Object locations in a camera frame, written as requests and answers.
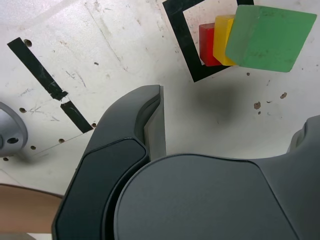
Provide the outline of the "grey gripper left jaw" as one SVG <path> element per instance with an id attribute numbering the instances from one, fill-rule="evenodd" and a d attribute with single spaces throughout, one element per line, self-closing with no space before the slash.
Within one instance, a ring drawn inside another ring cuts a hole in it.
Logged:
<path id="1" fill-rule="evenodd" d="M 99 120 L 52 223 L 55 240 L 112 240 L 122 189 L 150 161 L 166 155 L 164 89 L 136 88 Z"/>

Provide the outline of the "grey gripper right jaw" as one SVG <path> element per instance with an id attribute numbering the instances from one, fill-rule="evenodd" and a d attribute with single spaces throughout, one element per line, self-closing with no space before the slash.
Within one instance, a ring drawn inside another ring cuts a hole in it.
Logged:
<path id="1" fill-rule="evenodd" d="M 320 118 L 283 155 L 225 159 L 179 154 L 135 173 L 116 204 L 117 240 L 317 240 Z"/>

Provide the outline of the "person's hand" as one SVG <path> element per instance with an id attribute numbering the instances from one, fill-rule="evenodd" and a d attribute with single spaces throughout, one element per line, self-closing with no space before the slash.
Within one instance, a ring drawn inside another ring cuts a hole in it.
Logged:
<path id="1" fill-rule="evenodd" d="M 0 185 L 0 232 L 50 234 L 63 195 L 28 187 Z"/>

